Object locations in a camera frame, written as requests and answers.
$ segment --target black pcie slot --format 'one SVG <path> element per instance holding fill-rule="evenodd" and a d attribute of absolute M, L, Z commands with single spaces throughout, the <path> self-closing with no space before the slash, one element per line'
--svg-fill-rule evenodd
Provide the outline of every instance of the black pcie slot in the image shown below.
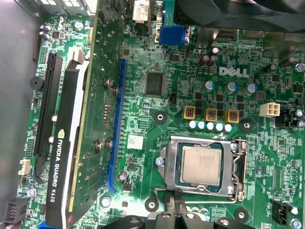
<path fill-rule="evenodd" d="M 53 130 L 51 118 L 55 114 L 56 109 L 61 66 L 62 58 L 55 53 L 49 53 L 34 146 L 34 156 L 36 156 L 34 180 L 39 184 L 43 183 L 40 175 L 43 164 L 49 155 L 49 137 L 52 135 Z"/>

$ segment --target white label sticker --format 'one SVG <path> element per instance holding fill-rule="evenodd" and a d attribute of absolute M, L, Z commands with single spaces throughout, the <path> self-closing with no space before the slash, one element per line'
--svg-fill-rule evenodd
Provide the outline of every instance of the white label sticker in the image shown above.
<path fill-rule="evenodd" d="M 142 149 L 143 139 L 143 136 L 129 135 L 127 149 Z"/>

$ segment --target black connector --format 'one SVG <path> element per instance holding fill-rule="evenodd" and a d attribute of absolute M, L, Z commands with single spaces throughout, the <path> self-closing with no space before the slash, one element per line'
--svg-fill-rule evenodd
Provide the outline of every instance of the black connector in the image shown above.
<path fill-rule="evenodd" d="M 15 198 L 6 203 L 3 222 L 16 224 L 25 218 L 27 213 L 27 198 Z"/>

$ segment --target cpu cooler fan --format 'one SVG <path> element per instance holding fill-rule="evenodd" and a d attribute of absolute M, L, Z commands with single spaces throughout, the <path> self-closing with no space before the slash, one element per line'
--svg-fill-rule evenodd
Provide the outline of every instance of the cpu cooler fan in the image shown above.
<path fill-rule="evenodd" d="M 216 28 L 305 32 L 305 0 L 176 0 L 174 22 Z"/>

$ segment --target chipset chip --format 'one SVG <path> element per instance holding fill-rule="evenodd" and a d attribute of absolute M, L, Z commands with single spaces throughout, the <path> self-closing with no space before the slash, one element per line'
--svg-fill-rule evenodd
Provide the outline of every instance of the chipset chip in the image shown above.
<path fill-rule="evenodd" d="M 164 74 L 159 72 L 148 72 L 145 79 L 145 94 L 161 96 L 164 91 Z"/>

